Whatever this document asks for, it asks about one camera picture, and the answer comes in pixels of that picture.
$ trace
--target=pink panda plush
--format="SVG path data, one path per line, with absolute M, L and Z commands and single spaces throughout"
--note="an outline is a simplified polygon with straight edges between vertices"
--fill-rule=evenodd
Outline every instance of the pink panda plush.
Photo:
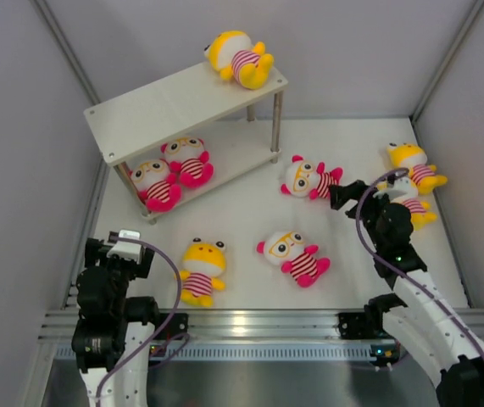
M 214 167 L 208 162 L 209 153 L 199 138 L 184 137 L 163 144 L 160 150 L 172 172 L 180 173 L 180 183 L 188 188 L 198 188 L 208 182 Z
M 167 212 L 181 199 L 181 187 L 175 179 L 162 159 L 150 159 L 131 171 L 140 199 L 152 212 Z
M 329 198 L 330 185 L 338 185 L 342 175 L 341 167 L 327 172 L 325 163 L 315 166 L 302 156 L 293 155 L 292 164 L 285 171 L 285 183 L 281 185 L 281 192 L 295 197 L 309 196 L 309 199 Z
M 330 268 L 330 259 L 316 259 L 319 246 L 307 246 L 302 235 L 295 231 L 277 231 L 267 240 L 260 242 L 257 252 L 281 271 L 290 274 L 303 288 L 312 286 Z

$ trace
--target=shelf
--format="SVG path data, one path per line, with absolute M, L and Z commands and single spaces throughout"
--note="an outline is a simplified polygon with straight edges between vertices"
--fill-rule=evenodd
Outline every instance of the shelf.
M 201 63 L 84 114 L 104 161 L 113 166 L 277 93 L 287 83 L 273 68 L 266 84 L 250 91 L 222 81 L 208 63 Z
M 270 125 L 266 121 L 256 124 Z M 214 294 L 216 309 L 360 309 L 369 298 L 389 293 L 390 289 L 361 247 L 354 221 L 344 211 L 332 211 L 325 200 L 309 202 L 284 196 L 279 186 L 294 154 L 324 161 L 326 168 L 342 166 L 344 184 L 356 179 L 373 181 L 390 168 L 385 153 L 389 142 L 416 142 L 408 119 L 282 120 L 278 164 L 263 165 L 239 176 L 192 204 L 182 205 L 172 216 L 158 219 L 154 226 L 134 209 L 120 178 L 110 171 L 94 237 L 134 229 L 178 264 L 195 236 L 226 242 L 226 290 Z M 217 159 L 219 156 L 212 153 L 212 162 L 219 165 Z M 427 200 L 437 210 L 433 197 Z M 310 243 L 320 245 L 319 256 L 331 258 L 331 269 L 312 287 L 297 287 L 289 276 L 256 253 L 257 243 L 280 229 L 301 232 Z M 412 242 L 451 306 L 466 307 L 441 220 L 415 232 Z M 175 281 L 166 262 L 157 256 L 149 278 L 133 281 L 129 294 L 153 295 L 160 307 L 169 308 L 175 297 Z
M 145 217 L 152 220 L 162 215 L 171 214 L 183 204 L 200 197 L 206 192 L 233 180 L 237 176 L 257 168 L 271 161 L 279 155 L 279 152 L 270 151 L 271 124 L 267 121 L 243 120 L 238 122 L 217 122 L 202 129 L 197 135 L 202 138 L 206 149 L 209 151 L 210 163 L 214 165 L 213 178 L 197 189 L 183 189 L 180 202 L 169 212 L 153 212 Z M 153 151 L 144 156 L 159 158 L 159 151 Z M 138 164 L 142 156 L 131 162 Z

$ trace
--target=striped shirt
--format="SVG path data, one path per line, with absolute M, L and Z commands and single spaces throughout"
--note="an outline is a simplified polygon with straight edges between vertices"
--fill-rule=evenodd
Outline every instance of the striped shirt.
M 411 179 L 416 185 L 419 185 L 422 180 L 424 180 L 427 176 L 434 176 L 436 173 L 430 169 L 430 167 L 426 164 L 418 164 L 413 167 L 413 174 L 411 175 Z
M 317 276 L 317 260 L 311 255 L 303 252 L 292 261 L 291 276 L 295 281 L 301 276 Z
M 166 202 L 170 199 L 170 184 L 166 181 L 159 181 L 150 186 L 146 194 L 147 199 L 156 198 L 161 202 Z
M 199 159 L 186 159 L 181 165 L 181 172 L 188 172 L 193 178 L 200 178 L 204 164 Z
M 330 197 L 330 185 L 337 185 L 337 181 L 332 177 L 330 172 L 321 174 L 319 185 L 317 186 L 317 193 L 320 198 Z
M 406 199 L 402 202 L 402 205 L 409 209 L 412 214 L 425 214 L 426 209 L 422 204 L 414 198 Z
M 234 72 L 234 79 L 236 82 L 242 85 L 240 82 L 240 70 L 243 66 L 247 64 L 259 65 L 259 61 L 260 55 L 254 53 L 253 51 L 246 51 L 245 49 L 238 51 L 232 59 L 232 72 Z
M 201 273 L 191 273 L 183 282 L 183 289 L 197 298 L 202 295 L 211 295 L 211 287 L 211 277 Z

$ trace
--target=stuffed animal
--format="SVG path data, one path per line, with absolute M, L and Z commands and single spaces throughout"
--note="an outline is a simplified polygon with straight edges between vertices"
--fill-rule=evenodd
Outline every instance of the stuffed animal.
M 225 250 L 223 242 L 212 244 L 204 243 L 200 237 L 192 239 L 182 260 L 181 301 L 206 308 L 214 305 L 212 292 L 225 289 L 225 284 L 217 278 L 226 268 Z
M 214 174 L 214 167 L 208 162 L 209 153 L 199 138 L 178 138 L 163 144 L 160 150 L 170 170 L 180 172 L 180 182 L 188 188 L 202 186 Z
M 409 168 L 409 178 L 413 180 L 421 195 L 431 193 L 435 187 L 445 185 L 448 181 L 446 176 L 436 175 L 435 165 L 426 164 L 428 157 L 419 146 L 407 143 L 398 146 L 391 142 L 387 146 L 387 152 L 394 168 Z
M 281 185 L 281 192 L 295 197 L 309 199 L 329 198 L 330 185 L 338 185 L 342 179 L 343 169 L 335 168 L 325 171 L 325 163 L 315 164 L 306 161 L 299 155 L 292 156 L 292 164 L 285 171 L 285 183 Z
M 257 252 L 304 288 L 313 285 L 330 267 L 330 259 L 314 257 L 318 250 L 316 244 L 306 246 L 295 231 L 277 231 L 257 246 Z
M 388 195 L 391 202 L 395 204 L 402 204 L 411 213 L 411 224 L 417 231 L 427 223 L 437 220 L 437 215 L 429 212 L 430 204 L 426 201 L 419 201 L 416 199 L 419 195 L 417 186 L 408 176 L 403 176 L 394 181 L 393 184 L 380 184 L 380 191 L 374 194 L 374 197 L 380 195 Z
M 162 159 L 150 159 L 131 171 L 138 196 L 152 212 L 167 212 L 181 199 L 175 175 Z
M 247 89 L 259 89 L 274 64 L 274 57 L 265 50 L 263 42 L 253 46 L 243 31 L 226 31 L 204 49 L 204 55 L 224 81 L 234 77 Z

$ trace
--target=plush toy ear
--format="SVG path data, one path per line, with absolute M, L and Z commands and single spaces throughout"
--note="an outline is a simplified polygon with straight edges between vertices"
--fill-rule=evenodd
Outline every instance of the plush toy ear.
M 285 195 L 290 195 L 291 192 L 289 191 L 289 188 L 287 188 L 286 184 L 281 185 L 281 192 L 283 192 Z

